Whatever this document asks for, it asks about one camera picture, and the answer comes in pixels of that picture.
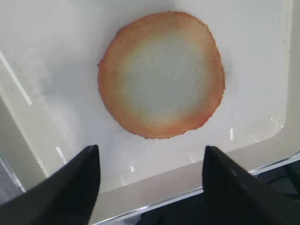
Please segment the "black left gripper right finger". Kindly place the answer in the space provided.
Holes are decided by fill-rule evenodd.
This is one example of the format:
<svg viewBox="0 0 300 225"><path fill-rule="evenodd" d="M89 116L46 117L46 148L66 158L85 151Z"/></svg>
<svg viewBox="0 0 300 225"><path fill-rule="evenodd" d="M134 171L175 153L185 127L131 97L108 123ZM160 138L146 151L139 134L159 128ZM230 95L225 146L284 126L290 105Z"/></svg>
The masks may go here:
<svg viewBox="0 0 300 225"><path fill-rule="evenodd" d="M300 203L258 181L215 146L202 166L205 204L214 225L298 225Z"/></svg>

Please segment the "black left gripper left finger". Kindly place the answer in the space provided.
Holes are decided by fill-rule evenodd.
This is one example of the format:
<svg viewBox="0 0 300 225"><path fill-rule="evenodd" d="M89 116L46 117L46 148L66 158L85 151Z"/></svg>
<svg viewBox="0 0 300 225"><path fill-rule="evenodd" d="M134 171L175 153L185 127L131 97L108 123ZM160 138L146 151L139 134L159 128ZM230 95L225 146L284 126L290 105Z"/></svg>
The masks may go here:
<svg viewBox="0 0 300 225"><path fill-rule="evenodd" d="M100 187L97 145L87 146L51 177L1 205L2 225L86 225Z"/></svg>

